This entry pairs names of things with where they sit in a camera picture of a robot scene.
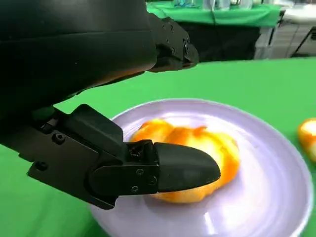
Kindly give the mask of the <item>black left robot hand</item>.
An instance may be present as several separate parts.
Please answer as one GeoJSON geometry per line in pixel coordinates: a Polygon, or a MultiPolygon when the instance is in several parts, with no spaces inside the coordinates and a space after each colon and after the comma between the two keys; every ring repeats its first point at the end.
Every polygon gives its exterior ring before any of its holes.
{"type": "Polygon", "coordinates": [[[143,0],[3,0],[0,3],[0,143],[28,175],[101,209],[119,196],[201,187],[215,160],[182,145],[125,142],[90,106],[54,107],[81,92],[150,72],[194,67],[198,52],[143,0]]]}

